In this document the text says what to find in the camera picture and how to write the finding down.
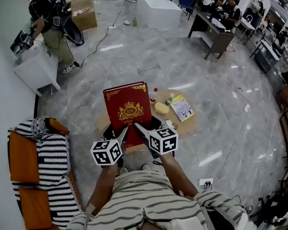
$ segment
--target cardboard box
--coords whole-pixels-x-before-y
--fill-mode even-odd
[[[86,10],[87,8],[89,8],[88,12],[77,16],[73,15],[73,12]],[[97,26],[93,0],[74,0],[71,2],[71,9],[72,21],[75,22],[81,31]]]

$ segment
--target blue chair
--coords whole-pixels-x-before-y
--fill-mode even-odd
[[[194,0],[179,0],[179,6],[181,8],[186,9],[187,15],[189,13],[189,18],[188,18],[188,20],[189,20],[190,15],[193,13],[193,10],[194,10],[194,6],[195,6]]]

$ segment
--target green bottle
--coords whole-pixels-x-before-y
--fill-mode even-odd
[[[136,18],[134,17],[134,19],[132,20],[132,26],[135,27],[137,26],[137,21],[136,21]]]

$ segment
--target khaki pants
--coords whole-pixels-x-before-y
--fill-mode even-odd
[[[72,54],[68,48],[65,36],[61,31],[49,29],[42,35],[45,40],[45,45],[49,47],[51,53],[56,55],[59,60],[61,58],[67,66],[71,65],[74,62]]]

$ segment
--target green shirt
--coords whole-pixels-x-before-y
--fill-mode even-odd
[[[50,16],[51,4],[52,0],[31,0],[29,12],[33,20],[37,21],[39,18],[43,18],[45,22],[49,22],[47,19]]]

